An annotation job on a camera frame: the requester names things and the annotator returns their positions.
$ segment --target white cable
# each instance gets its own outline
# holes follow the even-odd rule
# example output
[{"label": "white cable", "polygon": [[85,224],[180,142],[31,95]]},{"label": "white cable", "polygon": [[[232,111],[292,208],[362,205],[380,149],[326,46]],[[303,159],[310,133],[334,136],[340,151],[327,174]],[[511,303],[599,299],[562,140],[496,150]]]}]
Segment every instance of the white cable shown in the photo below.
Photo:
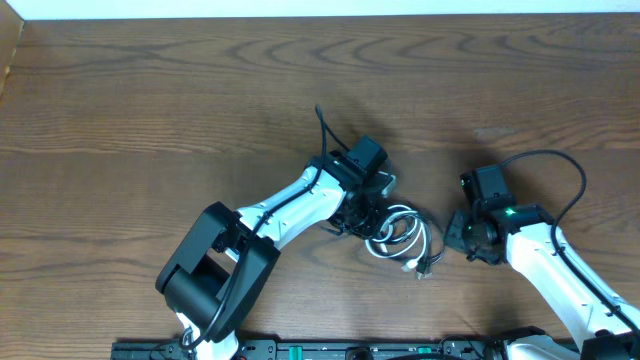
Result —
[{"label": "white cable", "polygon": [[[418,241],[418,239],[420,238],[420,236],[422,236],[422,251],[420,252],[420,255],[417,256],[416,258],[412,258],[411,260],[409,260],[405,266],[403,267],[403,270],[405,268],[407,268],[407,270],[405,271],[409,271],[413,268],[416,267],[416,265],[418,264],[418,260],[424,256],[424,254],[427,251],[428,248],[428,243],[429,241],[427,240],[427,228],[425,223],[420,220],[420,218],[418,217],[419,213],[415,210],[412,210],[411,208],[409,208],[408,206],[405,205],[392,205],[389,206],[387,209],[388,210],[393,210],[393,209],[404,209],[404,211],[396,211],[393,212],[389,215],[389,217],[385,220],[385,222],[382,224],[381,228],[387,228],[386,234],[385,236],[382,236],[380,238],[373,238],[373,239],[369,239],[369,240],[365,240],[365,245],[367,247],[367,250],[369,251],[369,253],[377,258],[381,258],[381,259],[389,259],[389,258],[394,258],[396,256],[400,256],[402,254],[404,254],[405,252],[409,251],[409,249],[413,248],[413,246],[416,244],[416,242]],[[391,239],[391,237],[393,236],[393,233],[395,232],[395,221],[396,220],[400,220],[403,217],[411,217],[413,219],[413,226],[411,227],[410,230],[406,230],[405,234],[403,234],[403,238],[408,239],[413,237],[413,241],[411,241],[411,243],[409,245],[407,245],[404,249],[400,250],[397,253],[394,254],[389,254],[389,255],[380,255],[378,252],[373,250],[373,246],[372,246],[372,242],[378,243],[380,244],[381,247],[383,247],[383,251],[386,253],[386,246],[384,246],[385,242],[388,241],[389,239]]]}]

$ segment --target wire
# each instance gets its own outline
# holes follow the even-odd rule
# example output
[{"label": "wire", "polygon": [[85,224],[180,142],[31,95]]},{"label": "wire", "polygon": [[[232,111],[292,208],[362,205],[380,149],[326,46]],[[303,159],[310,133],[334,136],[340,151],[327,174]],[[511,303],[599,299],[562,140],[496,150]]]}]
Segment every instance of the wire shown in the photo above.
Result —
[{"label": "wire", "polygon": [[438,347],[440,348],[440,352],[442,352],[444,354],[444,343],[445,341],[447,341],[448,339],[462,339],[466,342],[469,343],[469,346],[471,346],[471,348],[473,349],[473,352],[476,353],[476,355],[478,356],[479,359],[484,359],[484,356],[482,354],[480,354],[480,352],[478,351],[478,349],[476,349],[475,346],[473,346],[473,343],[471,342],[471,340],[469,340],[468,338],[462,336],[462,335],[449,335],[449,336],[445,336],[444,338],[442,338],[442,340],[440,340],[440,343],[438,343]]},{"label": "wire", "polygon": [[321,175],[321,173],[323,171],[323,168],[324,168],[324,162],[325,162],[326,157],[327,157],[327,130],[329,130],[329,128],[328,128],[327,124],[324,121],[324,116],[322,115],[322,109],[320,109],[320,106],[316,105],[315,110],[316,110],[316,115],[318,116],[318,120],[320,121],[320,128],[321,128],[321,131],[322,131],[322,155],[320,157],[320,166],[317,169],[316,174],[313,177],[313,180],[311,180],[311,182],[307,186],[305,186],[304,189],[298,191],[297,193],[291,195],[290,197],[288,197],[288,198],[284,199],[283,201],[281,201],[280,203],[276,204],[274,207],[272,207],[271,209],[266,211],[260,217],[260,220],[258,220],[256,225],[253,227],[253,230],[251,231],[251,233],[247,237],[246,246],[245,246],[245,248],[243,250],[243,253],[238,258],[238,263],[236,264],[236,267],[233,269],[233,273],[229,277],[229,283],[227,285],[227,288],[224,291],[224,294],[222,295],[222,300],[220,301],[220,305],[218,306],[218,309],[216,309],[216,312],[214,313],[213,317],[211,318],[211,321],[209,322],[209,325],[207,326],[205,331],[202,332],[200,334],[200,336],[197,339],[195,339],[193,342],[191,342],[189,344],[184,344],[183,340],[181,340],[179,344],[180,344],[180,348],[182,348],[183,350],[191,351],[191,350],[195,349],[198,345],[200,345],[200,343],[205,338],[207,338],[207,336],[209,336],[209,333],[213,329],[213,326],[215,325],[215,323],[218,320],[218,318],[220,317],[220,315],[224,312],[224,309],[226,308],[227,303],[229,302],[229,298],[231,297],[231,294],[233,292],[232,289],[234,288],[234,286],[235,286],[235,284],[237,282],[237,279],[238,279],[239,271],[242,268],[242,264],[244,264],[245,259],[247,258],[246,254],[248,253],[249,249],[251,248],[251,244],[254,241],[255,237],[257,236],[258,231],[260,230],[260,227],[262,227],[262,225],[264,225],[264,223],[267,222],[267,220],[276,211],[280,210],[282,207],[286,206],[291,201],[293,201],[293,200],[297,199],[298,197],[300,197],[301,195],[305,194],[307,191],[313,189],[313,187],[318,182],[318,179],[320,179],[320,175]]},{"label": "wire", "polygon": [[[418,243],[418,239],[422,238],[422,251],[417,257],[409,258],[402,268],[405,272],[415,268],[421,259],[430,266],[444,257],[444,249],[434,256],[429,256],[433,234],[427,219],[418,210],[402,204],[391,205],[387,210],[389,215],[380,225],[378,236],[365,239],[365,245],[371,255],[381,259],[396,258],[412,249]],[[394,236],[399,229],[399,224],[403,222],[404,231]],[[411,242],[403,249],[391,254],[387,253],[386,245],[399,245],[409,239],[412,239]]]},{"label": "wire", "polygon": [[569,270],[571,270],[571,272],[573,272],[573,274],[587,287],[587,289],[589,289],[598,298],[598,300],[600,300],[602,302],[602,304],[604,306],[606,306],[607,309],[609,309],[611,314],[615,315],[623,324],[625,324],[627,327],[629,327],[629,329],[631,329],[631,331],[637,337],[636,341],[640,341],[640,329],[638,329],[638,326],[633,321],[631,321],[631,319],[629,319],[622,312],[620,306],[614,305],[613,302],[609,299],[609,297],[606,296],[605,294],[603,294],[600,291],[600,289],[598,289],[573,264],[571,259],[569,259],[567,257],[567,255],[565,254],[565,248],[560,246],[560,244],[558,243],[558,239],[556,237],[556,232],[557,232],[560,220],[562,220],[562,218],[565,216],[565,214],[578,202],[578,200],[580,200],[580,198],[584,194],[585,190],[587,189],[587,174],[585,173],[585,171],[582,168],[582,166],[574,158],[572,158],[571,156],[563,153],[562,151],[551,150],[551,149],[542,149],[542,150],[525,151],[525,152],[523,152],[521,154],[514,155],[514,156],[508,158],[507,160],[503,161],[500,164],[500,168],[504,168],[507,165],[509,165],[511,162],[513,162],[515,160],[518,160],[518,159],[521,159],[523,157],[533,156],[533,155],[540,155],[540,154],[556,155],[556,156],[559,156],[559,157],[567,160],[568,162],[570,162],[578,170],[578,172],[580,173],[580,179],[581,179],[580,190],[578,191],[576,196],[567,204],[567,206],[565,206],[564,209],[562,209],[562,211],[560,211],[560,215],[558,215],[558,217],[553,221],[553,224],[551,225],[551,243],[553,244],[553,247],[554,247],[556,253],[560,256],[562,261],[564,261],[565,265],[567,265]]},{"label": "wire", "polygon": [[333,140],[335,140],[338,145],[340,145],[343,149],[345,149],[347,152],[349,151],[349,147],[347,145],[345,145],[342,141],[340,141],[340,139],[336,136],[336,134],[333,133],[333,131],[331,130],[331,128],[329,128],[329,125],[327,125],[327,123],[324,121],[324,116],[322,115],[322,109],[320,109],[319,106],[316,105],[316,114],[318,115],[318,118],[322,118],[322,123],[324,124],[325,129],[327,129],[327,132],[329,133],[329,135],[331,135],[331,137],[333,138]]}]

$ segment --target wooden table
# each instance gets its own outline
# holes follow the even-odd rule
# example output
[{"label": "wooden table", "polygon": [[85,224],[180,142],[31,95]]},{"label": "wooden table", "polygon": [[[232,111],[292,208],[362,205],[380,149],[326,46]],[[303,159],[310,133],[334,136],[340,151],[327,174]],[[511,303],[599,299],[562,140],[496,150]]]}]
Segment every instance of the wooden table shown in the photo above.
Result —
[{"label": "wooden table", "polygon": [[[253,204],[300,175],[320,151],[316,103],[345,142],[378,140],[396,194],[443,223],[464,204],[460,173],[566,150],[589,186],[563,228],[640,304],[639,35],[637,15],[27,23],[0,101],[0,358],[104,359],[118,339],[180,332],[155,277],[207,205]],[[579,180],[544,157],[508,175],[552,213]],[[242,329],[568,336],[508,266],[450,252],[434,271],[418,282],[313,228]]]}]

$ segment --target black cable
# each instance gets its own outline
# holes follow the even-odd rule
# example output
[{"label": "black cable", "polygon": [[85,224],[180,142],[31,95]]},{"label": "black cable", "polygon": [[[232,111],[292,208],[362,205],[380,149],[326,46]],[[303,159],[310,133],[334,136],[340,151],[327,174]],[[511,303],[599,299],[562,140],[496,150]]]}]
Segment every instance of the black cable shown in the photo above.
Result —
[{"label": "black cable", "polygon": [[478,349],[476,349],[475,346],[473,346],[473,343],[471,342],[471,340],[469,340],[468,338],[462,336],[462,335],[449,335],[449,336],[445,336],[444,338],[442,338],[442,340],[440,340],[440,343],[438,343],[438,347],[440,348],[440,352],[442,352],[444,354],[444,343],[445,341],[447,341],[447,339],[462,339],[466,342],[469,343],[469,346],[471,346],[471,348],[473,349],[473,352],[476,353],[476,355],[478,356],[479,359],[484,359],[484,356],[482,354],[480,354],[480,352],[478,351]]},{"label": "black cable", "polygon": [[180,343],[179,343],[180,344],[180,348],[182,348],[183,350],[191,351],[191,350],[195,349],[198,345],[200,345],[200,343],[207,336],[209,336],[209,332],[211,332],[211,329],[213,329],[213,326],[215,325],[216,321],[218,320],[218,318],[220,317],[220,315],[224,311],[225,307],[227,306],[227,303],[229,302],[229,298],[231,297],[231,293],[232,293],[231,290],[235,286],[236,281],[238,279],[239,270],[240,270],[240,268],[242,268],[242,264],[244,263],[244,261],[246,259],[246,254],[247,254],[247,252],[249,251],[249,249],[251,247],[252,241],[257,236],[258,231],[260,230],[260,227],[262,227],[262,225],[264,225],[264,223],[267,222],[267,220],[269,220],[269,218],[276,211],[280,210],[282,207],[286,206],[291,201],[297,199],[298,197],[300,197],[301,195],[303,195],[307,191],[313,189],[313,187],[318,182],[318,179],[320,179],[320,175],[321,175],[322,170],[324,168],[324,162],[325,162],[326,157],[327,157],[327,130],[328,130],[328,127],[327,127],[327,124],[324,121],[324,116],[322,115],[322,109],[320,109],[320,106],[318,106],[318,105],[316,105],[316,115],[318,116],[318,120],[320,120],[320,128],[322,130],[322,155],[320,157],[320,167],[318,168],[318,171],[316,171],[316,174],[313,177],[313,180],[311,180],[311,182],[307,186],[305,186],[304,189],[298,191],[297,193],[295,193],[295,194],[289,196],[288,198],[284,199],[283,201],[279,202],[274,207],[272,207],[271,209],[266,211],[262,215],[262,217],[260,217],[260,220],[258,220],[256,225],[253,227],[253,230],[251,231],[251,233],[247,237],[246,246],[245,246],[242,254],[240,254],[240,256],[238,258],[238,263],[236,264],[236,267],[233,269],[233,273],[229,277],[229,284],[227,285],[227,288],[225,289],[224,294],[222,295],[222,300],[220,301],[220,306],[218,306],[218,309],[216,310],[216,312],[214,313],[213,317],[211,318],[211,321],[209,322],[209,325],[207,326],[205,331],[203,331],[197,339],[195,339],[190,344],[184,344],[182,340],[180,341]]},{"label": "black cable", "polygon": [[342,141],[340,141],[340,139],[336,136],[336,134],[333,133],[329,125],[327,125],[327,123],[324,121],[324,116],[322,115],[322,109],[320,109],[320,106],[318,105],[316,105],[316,115],[318,115],[318,119],[322,119],[320,121],[322,121],[322,123],[325,126],[325,129],[327,129],[327,132],[329,133],[329,135],[331,135],[333,140],[335,140],[338,143],[338,145],[340,145],[343,149],[345,149],[348,152],[349,147],[345,145]]},{"label": "black cable", "polygon": [[388,360],[417,360],[417,359],[444,359],[444,360],[464,360],[460,357],[438,353],[411,354],[389,358]]},{"label": "black cable", "polygon": [[442,240],[442,248],[440,249],[440,251],[437,252],[435,255],[431,255],[431,243],[433,242],[433,236],[432,236],[431,241],[429,241],[429,248],[427,249],[427,252],[424,254],[423,257],[420,258],[419,262],[423,263],[423,266],[430,268],[431,266],[435,265],[437,262],[439,262],[444,258],[447,245],[444,243],[444,233],[442,231],[442,227],[437,222],[436,218],[431,214],[429,214],[429,216],[425,216],[424,210],[420,212],[420,216],[423,218],[423,222],[425,223],[425,225],[428,226],[429,223],[433,224],[433,226],[436,228],[436,230],[440,234],[440,237]]},{"label": "black cable", "polygon": [[[391,209],[393,207],[398,207],[398,206],[405,207],[406,209],[400,209],[400,210]],[[388,210],[388,213],[382,219],[380,219],[379,223],[375,226],[375,228],[377,229],[374,231],[374,234],[376,234],[375,236],[365,236],[364,234],[359,234],[356,231],[350,230],[350,233],[355,234],[361,237],[362,239],[364,239],[365,241],[367,241],[366,243],[367,250],[373,256],[396,261],[396,262],[401,262],[405,264],[408,264],[407,261],[417,260],[418,264],[416,265],[415,270],[420,273],[423,273],[423,271],[425,271],[427,268],[430,268],[432,265],[436,264],[444,257],[444,249],[445,249],[444,244],[440,252],[438,252],[433,256],[430,255],[431,244],[433,240],[433,232],[431,230],[430,223],[433,223],[436,226],[438,231],[441,232],[442,230],[441,227],[437,223],[435,223],[433,218],[429,219],[425,217],[420,210],[418,210],[415,207],[412,207],[410,204],[394,204],[389,206],[387,210]],[[407,212],[407,211],[410,211],[412,213],[399,215],[395,219],[392,219],[392,217],[396,216],[397,212]],[[419,257],[405,254],[405,252],[409,251],[411,247],[416,246],[418,244],[417,242],[418,239],[416,238],[414,238],[414,241],[412,241],[411,244],[394,252],[393,254],[384,253],[380,248],[381,245],[396,246],[420,234],[421,231],[419,228],[417,227],[413,228],[413,226],[409,225],[410,220],[412,221],[411,224],[416,224],[416,226],[424,226],[424,234],[422,235],[424,236],[423,240],[425,242],[423,244],[424,254]],[[391,233],[394,234],[397,230],[396,224],[399,222],[405,223],[405,230],[400,235],[389,236],[388,231],[391,231]]]},{"label": "black cable", "polygon": [[562,261],[564,261],[565,265],[567,265],[569,270],[571,270],[571,272],[587,287],[587,289],[589,289],[598,298],[598,300],[600,300],[602,304],[606,306],[607,309],[609,309],[611,314],[615,315],[620,321],[622,321],[622,323],[624,323],[627,327],[629,327],[629,329],[631,329],[634,335],[638,337],[637,341],[640,341],[640,329],[638,329],[636,324],[633,323],[633,321],[631,321],[631,319],[629,319],[622,312],[620,306],[614,305],[611,302],[611,300],[605,294],[603,294],[600,291],[600,289],[598,289],[593,283],[591,283],[591,281],[573,264],[573,262],[565,254],[565,248],[560,246],[560,244],[558,243],[558,239],[556,238],[556,230],[558,228],[558,224],[560,223],[560,220],[562,220],[562,218],[569,211],[569,209],[571,209],[571,207],[573,207],[573,205],[575,205],[578,202],[578,200],[580,200],[580,198],[582,197],[582,195],[584,194],[587,188],[587,174],[585,173],[582,166],[574,158],[572,158],[571,156],[561,151],[542,149],[542,150],[525,151],[521,154],[514,155],[508,158],[507,160],[503,161],[500,164],[500,168],[506,167],[514,160],[518,160],[520,158],[527,157],[527,156],[540,155],[540,154],[556,155],[567,160],[573,166],[575,166],[575,168],[580,173],[580,178],[581,178],[581,185],[580,185],[580,190],[578,191],[578,194],[569,202],[569,204],[567,204],[567,206],[564,207],[564,209],[562,209],[562,211],[560,211],[560,215],[558,215],[558,217],[553,221],[553,224],[551,225],[551,243],[553,244],[553,247],[556,253],[560,256]]}]

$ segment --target wood grain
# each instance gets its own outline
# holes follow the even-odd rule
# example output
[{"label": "wood grain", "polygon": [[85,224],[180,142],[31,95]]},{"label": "wood grain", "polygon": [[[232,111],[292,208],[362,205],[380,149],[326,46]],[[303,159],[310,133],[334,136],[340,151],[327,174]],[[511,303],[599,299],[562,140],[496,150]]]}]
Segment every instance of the wood grain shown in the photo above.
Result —
[{"label": "wood grain", "polygon": [[[570,152],[589,186],[563,229],[640,303],[639,34],[637,15],[27,23],[0,102],[0,358],[106,358],[119,338],[177,333],[156,275],[204,207],[252,204],[299,176],[320,149],[316,103],[345,142],[381,142],[397,194],[443,223],[463,204],[461,172]],[[550,158],[509,177],[551,212],[579,180]],[[434,270],[417,282],[310,229],[242,328],[568,336],[506,266],[450,252]]]},{"label": "wood grain", "polygon": [[4,89],[4,81],[11,70],[11,60],[20,40],[24,21],[7,4],[0,0],[0,97]]}]

